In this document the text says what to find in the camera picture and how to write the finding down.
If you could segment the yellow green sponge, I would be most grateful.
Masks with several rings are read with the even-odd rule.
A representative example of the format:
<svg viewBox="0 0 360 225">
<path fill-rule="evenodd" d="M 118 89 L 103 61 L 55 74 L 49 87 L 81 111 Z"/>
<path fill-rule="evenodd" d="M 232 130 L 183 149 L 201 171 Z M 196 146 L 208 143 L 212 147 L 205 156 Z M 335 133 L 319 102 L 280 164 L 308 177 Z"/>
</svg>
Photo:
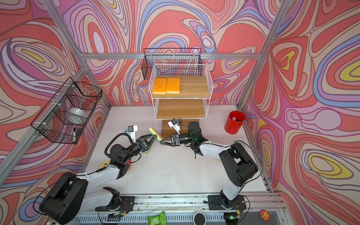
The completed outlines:
<svg viewBox="0 0 360 225">
<path fill-rule="evenodd" d="M 162 140 L 162 136 L 159 134 L 159 132 L 153 128 L 153 127 L 150 127 L 148 129 L 148 131 L 152 134 L 152 135 L 156 135 L 157 136 L 157 141 L 160 142 Z"/>
</svg>

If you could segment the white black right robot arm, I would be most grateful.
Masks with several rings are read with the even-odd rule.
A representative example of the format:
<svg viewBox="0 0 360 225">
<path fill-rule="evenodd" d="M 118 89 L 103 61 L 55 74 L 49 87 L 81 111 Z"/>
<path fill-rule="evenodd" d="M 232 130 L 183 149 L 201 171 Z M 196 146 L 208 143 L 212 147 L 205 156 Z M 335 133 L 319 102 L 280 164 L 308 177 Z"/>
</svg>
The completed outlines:
<svg viewBox="0 0 360 225">
<path fill-rule="evenodd" d="M 191 148 L 195 155 L 209 156 L 221 161 L 228 181 L 218 195 L 209 195 L 205 201 L 211 211 L 242 212 L 247 208 L 245 196 L 240 195 L 240 191 L 258 172 L 258 166 L 240 143 L 235 142 L 228 146 L 212 143 L 203 137 L 200 125 L 195 121 L 188 124 L 186 134 L 172 134 L 160 143 L 172 147 L 183 144 Z"/>
</svg>

